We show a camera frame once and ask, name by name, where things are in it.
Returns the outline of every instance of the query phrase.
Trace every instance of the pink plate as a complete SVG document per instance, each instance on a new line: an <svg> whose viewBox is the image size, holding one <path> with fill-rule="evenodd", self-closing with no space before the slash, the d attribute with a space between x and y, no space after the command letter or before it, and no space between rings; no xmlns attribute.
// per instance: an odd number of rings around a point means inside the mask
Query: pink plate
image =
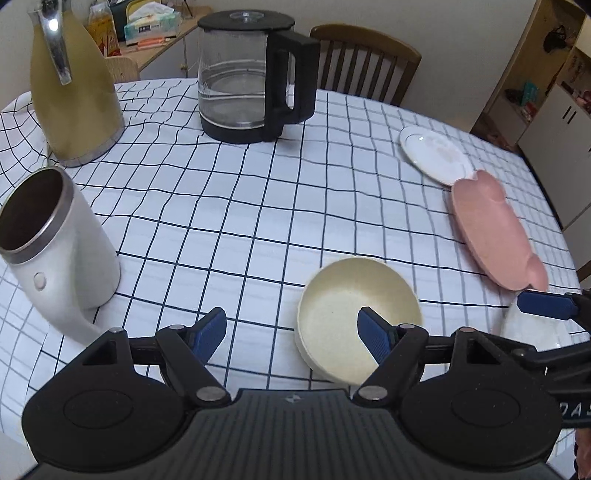
<svg viewBox="0 0 591 480"><path fill-rule="evenodd" d="M544 264L496 178L477 170L474 179L458 180L452 205L466 245L486 275L507 290L548 289Z"/></svg>

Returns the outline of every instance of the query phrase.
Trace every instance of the blue gripper pad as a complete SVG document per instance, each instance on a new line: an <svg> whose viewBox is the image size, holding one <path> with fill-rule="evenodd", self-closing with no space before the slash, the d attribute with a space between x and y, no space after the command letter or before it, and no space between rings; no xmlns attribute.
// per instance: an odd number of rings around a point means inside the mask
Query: blue gripper pad
<svg viewBox="0 0 591 480"><path fill-rule="evenodd" d="M390 339L388 322L369 307L363 307L357 314L357 333L374 360L381 364L389 355Z"/></svg>
<svg viewBox="0 0 591 480"><path fill-rule="evenodd" d="M574 319L579 308L564 295L525 290L517 297L517 306L523 313L540 315L558 320Z"/></svg>
<svg viewBox="0 0 591 480"><path fill-rule="evenodd" d="M226 336L226 312L217 307L197 322L197 331L191 350L197 359L205 365Z"/></svg>

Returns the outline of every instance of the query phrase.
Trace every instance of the white plate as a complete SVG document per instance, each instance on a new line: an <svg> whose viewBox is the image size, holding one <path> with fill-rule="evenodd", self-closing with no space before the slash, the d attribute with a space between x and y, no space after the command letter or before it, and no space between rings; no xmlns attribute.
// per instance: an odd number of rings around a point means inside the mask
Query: white plate
<svg viewBox="0 0 591 480"><path fill-rule="evenodd" d="M542 352L571 345L566 326L567 322L564 320L522 312L515 299L505 318L501 320L499 334L511 340L529 343Z"/></svg>
<svg viewBox="0 0 591 480"><path fill-rule="evenodd" d="M468 157L447 137L428 128L406 127L400 132L402 149L413 164L433 180L452 186L472 177Z"/></svg>

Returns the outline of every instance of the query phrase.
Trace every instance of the black carafe handle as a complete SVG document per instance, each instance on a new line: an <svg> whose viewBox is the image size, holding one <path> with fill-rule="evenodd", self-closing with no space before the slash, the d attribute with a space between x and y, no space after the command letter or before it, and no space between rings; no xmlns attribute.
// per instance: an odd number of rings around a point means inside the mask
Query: black carafe handle
<svg viewBox="0 0 591 480"><path fill-rule="evenodd" d="M290 53L295 58L294 106L285 98ZM264 141L281 135L283 125L296 124L314 115L320 42L291 30L271 32L267 38Z"/></svg>

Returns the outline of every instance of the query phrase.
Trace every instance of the bowl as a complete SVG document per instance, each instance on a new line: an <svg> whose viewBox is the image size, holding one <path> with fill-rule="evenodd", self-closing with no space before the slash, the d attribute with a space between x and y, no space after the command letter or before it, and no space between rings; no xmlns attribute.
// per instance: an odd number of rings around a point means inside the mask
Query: bowl
<svg viewBox="0 0 591 480"><path fill-rule="evenodd" d="M321 377L361 385L378 364L357 333L357 314L371 307L392 325L421 325L418 300L391 267L371 258L344 258L322 268L300 299L295 342Z"/></svg>

